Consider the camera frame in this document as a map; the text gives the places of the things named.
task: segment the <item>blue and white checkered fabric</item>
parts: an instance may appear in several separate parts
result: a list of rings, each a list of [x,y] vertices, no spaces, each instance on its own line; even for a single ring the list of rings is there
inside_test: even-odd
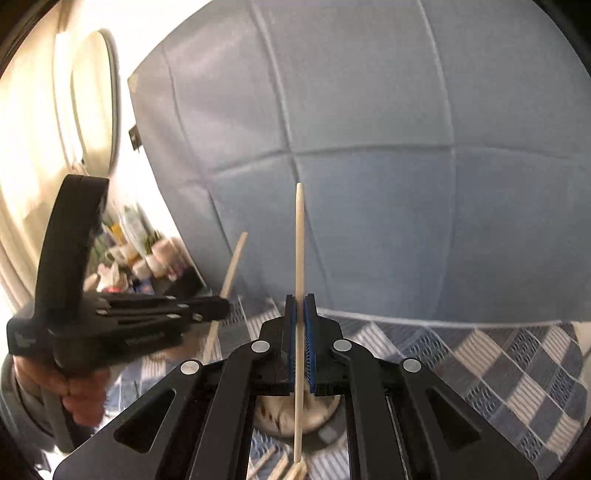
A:
[[[212,361],[258,338],[263,322],[280,315],[269,305],[246,310],[244,302],[233,304],[230,318],[220,325]],[[555,470],[581,432],[587,388],[579,378],[583,357],[569,323],[478,329],[399,319],[368,321],[354,314],[327,316],[341,324],[346,338],[376,357],[394,362],[419,358],[522,452],[541,479]],[[174,367],[162,356],[128,365],[109,392],[105,423]],[[258,480],[265,480],[283,452],[291,450],[253,433],[251,466],[273,445],[277,451],[255,476]],[[346,438],[309,456],[307,464],[311,479],[348,479]]]

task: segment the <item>wooden skewer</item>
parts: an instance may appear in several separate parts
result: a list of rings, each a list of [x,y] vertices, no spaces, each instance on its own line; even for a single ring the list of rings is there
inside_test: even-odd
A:
[[[289,462],[290,459],[287,456],[287,453],[284,453],[281,459],[279,459],[279,461],[277,462],[277,465],[275,465],[275,468],[271,471],[271,473],[269,473],[267,480],[279,480],[281,474],[283,473],[283,470],[285,470],[285,467]]]
[[[302,460],[300,462],[300,465],[300,474],[296,477],[295,480],[304,480],[304,478],[306,478],[306,475],[308,475],[308,465],[306,465],[306,462]]]
[[[220,296],[223,299],[228,298],[230,295],[232,284],[234,283],[234,276],[236,275],[236,269],[238,268],[238,262],[240,261],[240,256],[242,255],[242,250],[244,249],[244,245],[246,244],[247,238],[248,232],[242,232],[240,238],[238,239],[238,243],[236,244],[236,248],[234,249],[234,253],[232,254],[230,266],[228,267],[228,271],[226,272],[226,278],[224,278],[222,291],[220,292]],[[207,365],[211,360],[213,345],[217,338],[217,330],[219,329],[219,325],[220,322],[214,320],[209,327],[209,332],[207,333],[207,341],[205,343],[205,348],[203,350],[203,356],[201,357],[201,363],[203,365]]]
[[[301,471],[302,469],[306,469],[306,472],[308,471],[308,467],[306,465],[306,462],[304,461],[304,459],[302,459],[301,461],[299,461],[298,463],[294,463],[291,468],[287,471],[287,473],[285,474],[285,477],[283,477],[283,480],[296,480],[297,478],[299,478],[301,475]]]
[[[302,415],[304,410],[304,290],[306,288],[306,210],[304,187],[295,188],[295,432],[294,463],[301,461]]]
[[[277,447],[275,445],[273,445],[272,448],[267,450],[265,452],[265,454],[261,458],[259,458],[256,465],[254,467],[252,467],[252,470],[250,472],[248,472],[248,475],[246,476],[246,480],[251,480],[251,478],[253,476],[255,476],[258,473],[258,471],[262,468],[262,466],[265,465],[265,463],[267,463],[269,461],[269,458],[271,458],[273,456],[273,454],[275,453],[276,450],[277,450]]]

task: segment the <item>human hand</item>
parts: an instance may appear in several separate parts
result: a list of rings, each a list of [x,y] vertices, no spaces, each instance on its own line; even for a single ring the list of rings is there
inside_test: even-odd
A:
[[[44,388],[59,396],[78,425],[95,427],[103,418],[109,369],[98,370],[85,377],[67,379],[56,369],[21,356],[13,357],[14,372],[19,385],[31,395],[41,398]]]

